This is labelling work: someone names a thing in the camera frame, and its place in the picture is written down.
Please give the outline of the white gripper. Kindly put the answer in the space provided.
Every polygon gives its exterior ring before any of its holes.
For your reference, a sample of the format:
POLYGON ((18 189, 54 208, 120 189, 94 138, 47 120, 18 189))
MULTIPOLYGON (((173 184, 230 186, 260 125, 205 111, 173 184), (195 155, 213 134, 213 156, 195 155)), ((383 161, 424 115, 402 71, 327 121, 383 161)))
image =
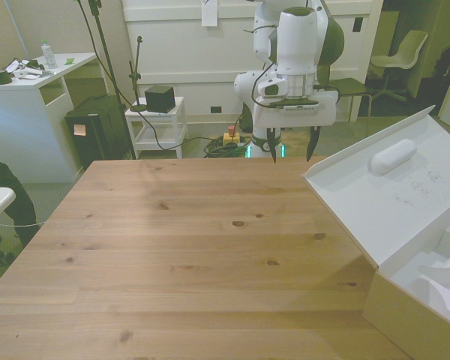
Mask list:
POLYGON ((266 138, 274 163, 281 147, 281 131, 279 128, 310 126, 310 139, 307 145, 306 158, 309 161, 320 138, 320 126, 332 125, 336 120, 336 103, 338 92, 316 91, 309 98, 286 99, 285 104, 271 107, 278 98, 258 97, 253 108, 253 127, 267 128, 266 138))

